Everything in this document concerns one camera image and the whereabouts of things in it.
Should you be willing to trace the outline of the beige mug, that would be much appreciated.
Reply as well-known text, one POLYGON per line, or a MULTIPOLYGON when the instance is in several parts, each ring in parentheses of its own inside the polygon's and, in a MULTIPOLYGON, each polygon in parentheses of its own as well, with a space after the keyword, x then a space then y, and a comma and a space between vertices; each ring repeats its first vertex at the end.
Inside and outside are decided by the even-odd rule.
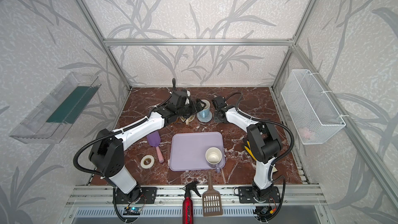
POLYGON ((192 115, 188 118, 179 117, 179 119, 181 120, 182 123, 189 125, 195 119, 195 115, 192 115))

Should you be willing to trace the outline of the grey-blue woven coaster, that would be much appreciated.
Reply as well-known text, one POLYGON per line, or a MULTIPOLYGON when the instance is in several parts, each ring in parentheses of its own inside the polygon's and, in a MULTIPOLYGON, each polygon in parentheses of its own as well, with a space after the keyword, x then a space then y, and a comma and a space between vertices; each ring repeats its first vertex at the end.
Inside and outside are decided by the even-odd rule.
POLYGON ((197 113, 197 118, 200 122, 208 123, 212 120, 212 113, 211 113, 211 111, 208 111, 208 112, 201 111, 201 112, 197 113))

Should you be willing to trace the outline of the white mug blue handle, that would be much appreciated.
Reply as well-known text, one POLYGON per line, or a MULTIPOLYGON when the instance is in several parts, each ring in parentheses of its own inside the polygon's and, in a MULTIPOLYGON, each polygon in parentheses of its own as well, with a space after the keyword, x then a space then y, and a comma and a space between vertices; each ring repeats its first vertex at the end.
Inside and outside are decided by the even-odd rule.
POLYGON ((201 100, 203 106, 202 111, 199 112, 201 118, 207 118, 210 114, 210 102, 208 100, 201 100))

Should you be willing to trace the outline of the white mug purple handle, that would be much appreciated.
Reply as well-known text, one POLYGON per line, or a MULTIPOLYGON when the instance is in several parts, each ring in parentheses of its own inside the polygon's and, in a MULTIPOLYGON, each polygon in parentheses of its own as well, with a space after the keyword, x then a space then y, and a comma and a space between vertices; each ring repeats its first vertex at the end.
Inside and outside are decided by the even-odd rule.
POLYGON ((220 173, 220 163, 222 158, 222 152, 217 147, 210 147, 206 150, 206 162, 211 168, 215 169, 217 173, 220 173))

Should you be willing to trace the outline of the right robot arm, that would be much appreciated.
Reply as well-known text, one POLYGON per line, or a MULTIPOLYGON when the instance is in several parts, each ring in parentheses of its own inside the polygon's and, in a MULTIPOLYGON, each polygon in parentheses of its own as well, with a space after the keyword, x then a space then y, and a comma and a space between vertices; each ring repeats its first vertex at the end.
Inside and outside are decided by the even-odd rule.
POLYGON ((253 117, 239 109, 239 103, 227 104, 228 97, 217 96, 212 99, 215 108, 215 122, 231 123, 247 133, 249 150, 256 160, 256 173, 252 183, 252 193, 258 202, 264 202, 274 188, 272 170, 274 165, 286 157, 294 147, 294 135, 285 125, 271 120, 253 117), (282 152, 283 143, 276 127, 283 128, 290 137, 289 148, 282 152))

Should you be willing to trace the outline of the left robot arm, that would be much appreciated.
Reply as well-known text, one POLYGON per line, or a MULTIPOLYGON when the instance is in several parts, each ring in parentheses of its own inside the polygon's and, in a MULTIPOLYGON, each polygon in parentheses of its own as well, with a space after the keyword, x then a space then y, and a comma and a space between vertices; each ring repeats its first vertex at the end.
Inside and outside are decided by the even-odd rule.
POLYGON ((192 100, 190 91, 173 87, 169 97, 155 105, 144 118, 123 128, 103 129, 97 138, 80 148, 73 158, 74 167, 105 179, 114 190, 114 196, 124 196, 127 202, 137 201, 142 190, 125 167, 124 151, 145 136, 158 131, 178 118, 201 112, 204 101, 192 100))

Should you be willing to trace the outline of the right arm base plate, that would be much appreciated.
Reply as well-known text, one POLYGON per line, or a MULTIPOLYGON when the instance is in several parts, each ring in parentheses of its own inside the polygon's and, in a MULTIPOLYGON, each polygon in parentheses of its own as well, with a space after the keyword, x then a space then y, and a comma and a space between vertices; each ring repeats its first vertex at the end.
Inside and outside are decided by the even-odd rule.
POLYGON ((253 190, 252 186, 238 187, 237 189, 239 202, 243 204, 280 203, 282 196, 279 189, 274 185, 260 191, 253 190))

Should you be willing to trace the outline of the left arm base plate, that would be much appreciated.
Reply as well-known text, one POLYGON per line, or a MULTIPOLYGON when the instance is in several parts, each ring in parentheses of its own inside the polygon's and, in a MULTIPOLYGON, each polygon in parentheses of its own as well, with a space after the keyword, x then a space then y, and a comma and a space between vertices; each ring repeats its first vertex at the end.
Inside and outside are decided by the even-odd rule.
POLYGON ((125 194, 116 189, 114 201, 116 204, 154 204, 157 187, 141 187, 137 185, 130 193, 125 194))

